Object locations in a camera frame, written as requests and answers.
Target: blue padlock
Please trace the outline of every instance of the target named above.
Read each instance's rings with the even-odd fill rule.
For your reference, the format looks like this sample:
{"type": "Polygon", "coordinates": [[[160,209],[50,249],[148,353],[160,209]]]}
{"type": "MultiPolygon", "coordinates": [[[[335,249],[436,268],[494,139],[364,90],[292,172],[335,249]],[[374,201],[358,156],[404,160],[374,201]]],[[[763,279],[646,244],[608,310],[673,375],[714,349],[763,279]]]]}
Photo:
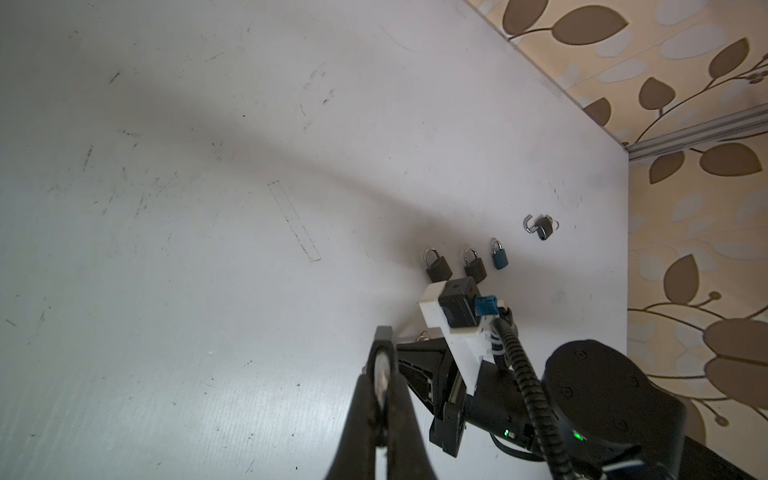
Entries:
{"type": "Polygon", "coordinates": [[[501,270],[505,266],[509,265],[509,260],[507,260],[507,253],[504,251],[504,247],[502,247],[502,242],[493,240],[491,243],[491,252],[493,252],[491,257],[493,258],[493,266],[496,267],[496,270],[501,270]]]}

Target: cable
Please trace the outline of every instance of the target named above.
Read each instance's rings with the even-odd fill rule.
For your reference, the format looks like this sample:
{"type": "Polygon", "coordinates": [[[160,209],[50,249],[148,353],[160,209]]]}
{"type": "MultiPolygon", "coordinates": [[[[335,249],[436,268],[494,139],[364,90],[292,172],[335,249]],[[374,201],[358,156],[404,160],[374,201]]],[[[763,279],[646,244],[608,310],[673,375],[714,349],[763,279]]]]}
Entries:
{"type": "Polygon", "coordinates": [[[515,458],[519,458],[527,462],[543,462],[544,461],[542,457],[536,455],[535,453],[523,452],[522,450],[513,449],[511,447],[504,445],[496,438],[496,435],[494,434],[491,434],[491,440],[493,440],[494,445],[496,445],[499,450],[506,453],[507,455],[511,455],[515,458]]]}
{"type": "Polygon", "coordinates": [[[512,367],[512,374],[518,382],[520,393],[523,395],[525,408],[531,418],[536,439],[541,446],[541,453],[549,467],[549,472],[555,480],[572,480],[575,478],[571,459],[565,452],[563,441],[558,433],[549,402],[544,395],[531,361],[520,344],[520,339],[512,327],[503,319],[493,320],[493,329],[502,339],[504,351],[512,367]]]}

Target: leaf pattern wallpaper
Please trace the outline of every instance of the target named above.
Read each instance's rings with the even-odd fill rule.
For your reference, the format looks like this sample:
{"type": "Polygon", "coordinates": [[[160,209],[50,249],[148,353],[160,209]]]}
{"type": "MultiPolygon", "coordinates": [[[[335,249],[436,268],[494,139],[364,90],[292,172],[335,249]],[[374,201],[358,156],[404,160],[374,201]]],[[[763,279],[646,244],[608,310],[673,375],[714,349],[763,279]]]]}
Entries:
{"type": "Polygon", "coordinates": [[[766,162],[768,131],[724,138],[631,163],[629,194],[627,354],[685,404],[690,437],[756,478],[768,478],[766,162]]]}
{"type": "Polygon", "coordinates": [[[466,0],[623,144],[768,103],[765,0],[466,0]]]}

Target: open padlock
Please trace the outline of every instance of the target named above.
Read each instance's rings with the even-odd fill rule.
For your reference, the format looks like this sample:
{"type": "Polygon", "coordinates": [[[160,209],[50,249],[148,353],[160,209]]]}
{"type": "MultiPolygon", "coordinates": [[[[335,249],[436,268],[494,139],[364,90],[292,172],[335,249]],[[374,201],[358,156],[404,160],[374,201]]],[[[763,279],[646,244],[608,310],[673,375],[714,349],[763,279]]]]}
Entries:
{"type": "Polygon", "coordinates": [[[531,218],[533,218],[533,215],[528,215],[525,220],[523,220],[523,227],[528,233],[538,233],[538,237],[542,240],[547,240],[549,237],[551,237],[552,232],[560,227],[560,224],[556,220],[552,220],[552,217],[549,215],[542,215],[541,218],[538,219],[536,224],[533,226],[533,228],[530,228],[528,226],[528,221],[531,218]]]}

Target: padlock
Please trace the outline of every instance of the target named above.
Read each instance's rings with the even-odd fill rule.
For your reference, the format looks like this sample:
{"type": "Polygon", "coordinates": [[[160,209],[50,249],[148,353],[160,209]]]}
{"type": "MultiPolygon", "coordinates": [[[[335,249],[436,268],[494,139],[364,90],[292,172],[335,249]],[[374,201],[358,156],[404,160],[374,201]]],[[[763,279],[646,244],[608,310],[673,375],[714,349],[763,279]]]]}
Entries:
{"type": "Polygon", "coordinates": [[[441,257],[434,248],[425,250],[424,263],[427,264],[427,275],[429,275],[429,279],[432,283],[444,282],[451,279],[451,275],[453,275],[451,267],[448,265],[448,262],[445,261],[445,257],[441,257]],[[435,256],[437,257],[437,260],[432,262],[432,264],[427,260],[427,253],[429,252],[435,252],[435,256]]]}
{"type": "Polygon", "coordinates": [[[475,279],[475,283],[480,283],[488,276],[485,272],[485,265],[482,264],[482,258],[478,257],[477,251],[472,247],[464,250],[464,264],[464,271],[467,273],[467,276],[471,276],[475,279]],[[471,262],[467,260],[467,253],[469,252],[472,252],[475,255],[475,259],[471,262]]]}
{"type": "Polygon", "coordinates": [[[525,220],[523,220],[523,227],[528,233],[538,233],[538,237],[542,240],[547,240],[552,236],[552,232],[560,227],[560,224],[556,220],[552,220],[552,217],[549,215],[542,215],[541,218],[533,226],[533,229],[531,229],[528,226],[528,221],[531,218],[533,218],[533,215],[528,215],[525,220]]]}
{"type": "Polygon", "coordinates": [[[538,233],[538,237],[542,240],[547,240],[554,231],[552,230],[552,217],[549,215],[544,215],[539,219],[539,221],[536,222],[536,226],[538,227],[536,233],[538,233]]]}
{"type": "Polygon", "coordinates": [[[504,247],[502,247],[502,242],[498,240],[491,242],[491,252],[493,253],[491,255],[491,258],[493,259],[493,266],[496,267],[496,270],[501,270],[505,266],[509,265],[509,260],[507,260],[507,252],[504,250],[504,247]]]}

